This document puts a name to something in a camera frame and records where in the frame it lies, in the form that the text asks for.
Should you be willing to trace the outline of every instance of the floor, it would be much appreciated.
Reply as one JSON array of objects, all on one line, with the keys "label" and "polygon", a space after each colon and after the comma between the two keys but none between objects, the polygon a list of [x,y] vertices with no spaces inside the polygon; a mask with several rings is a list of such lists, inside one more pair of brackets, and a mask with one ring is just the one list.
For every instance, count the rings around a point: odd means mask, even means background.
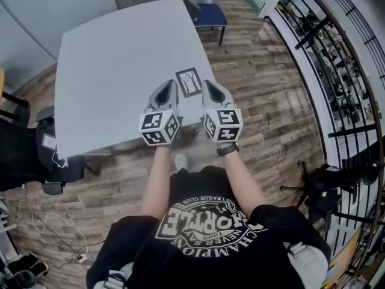
[{"label": "floor", "polygon": [[[211,30],[199,34],[217,81],[232,92],[242,109],[242,158],[272,204],[292,205],[298,200],[297,194],[281,193],[279,186],[301,184],[297,161],[304,160],[310,168],[316,168],[324,160],[306,91],[274,28],[257,19],[241,0],[216,1],[229,21],[222,47],[218,46],[219,30],[215,34]],[[30,126],[39,109],[54,104],[54,90],[53,67],[18,91],[18,96],[31,103]],[[221,165],[215,145],[204,131],[183,138],[173,152],[185,153],[192,170]],[[82,181],[68,185],[64,194],[57,197],[45,195],[38,184],[29,184],[28,200],[38,216],[58,213],[79,228],[89,244],[101,242],[112,223],[138,213],[152,155],[153,149],[142,147],[104,158],[100,177],[86,172]],[[21,188],[7,191],[14,216],[25,195]],[[49,216],[48,226],[75,251],[84,245],[82,236],[57,217]],[[56,267],[70,261],[71,250],[52,232],[40,234],[34,229],[25,203],[18,227],[11,235],[21,252],[31,250],[49,261],[51,270],[42,278],[48,288],[85,288],[85,273],[101,244],[90,246],[85,263],[74,262],[58,270]]]}]

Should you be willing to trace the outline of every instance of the metal railing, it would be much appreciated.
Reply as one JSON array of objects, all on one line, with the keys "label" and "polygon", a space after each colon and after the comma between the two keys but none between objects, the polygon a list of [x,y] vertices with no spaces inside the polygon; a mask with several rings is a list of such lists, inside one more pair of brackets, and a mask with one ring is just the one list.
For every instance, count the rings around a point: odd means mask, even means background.
[{"label": "metal railing", "polygon": [[361,12],[351,2],[351,0],[335,0],[345,15],[360,34],[364,45],[372,56],[373,62],[378,70],[378,76],[385,89],[385,53],[376,38],[372,28],[369,26]]},{"label": "metal railing", "polygon": [[[322,11],[313,10],[309,4],[313,7],[316,4]],[[354,46],[338,20],[321,0],[281,0],[279,9],[298,40],[295,49],[305,53],[317,73],[334,130],[328,137],[335,141],[340,168],[348,170],[374,162],[382,166],[383,137],[378,105]],[[336,233],[332,237],[325,235],[336,255],[349,242],[348,233],[361,230],[351,262],[351,267],[355,265],[352,276],[358,275],[372,244],[383,182],[381,171],[377,183],[371,186],[360,182],[351,191],[341,190],[338,212],[334,213]]]}]

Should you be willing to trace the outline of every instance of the person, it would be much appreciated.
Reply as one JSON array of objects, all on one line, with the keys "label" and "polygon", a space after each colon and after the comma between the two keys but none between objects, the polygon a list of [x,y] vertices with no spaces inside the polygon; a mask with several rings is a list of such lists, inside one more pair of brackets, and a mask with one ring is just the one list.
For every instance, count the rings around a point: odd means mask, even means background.
[{"label": "person", "polygon": [[270,205],[235,143],[223,169],[188,170],[171,147],[155,151],[140,216],[110,232],[87,288],[320,288],[330,248],[295,207]]}]

